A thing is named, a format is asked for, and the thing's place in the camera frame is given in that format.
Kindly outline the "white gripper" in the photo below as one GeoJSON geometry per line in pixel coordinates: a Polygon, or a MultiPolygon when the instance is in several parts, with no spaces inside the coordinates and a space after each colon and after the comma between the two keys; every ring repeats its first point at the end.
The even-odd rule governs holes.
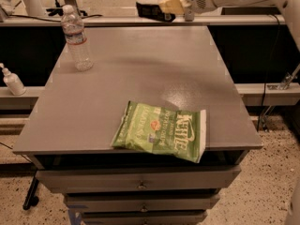
{"type": "Polygon", "coordinates": [[[183,15],[185,8],[199,14],[218,8],[214,0],[159,0],[158,5],[163,13],[175,15],[183,15]]]}

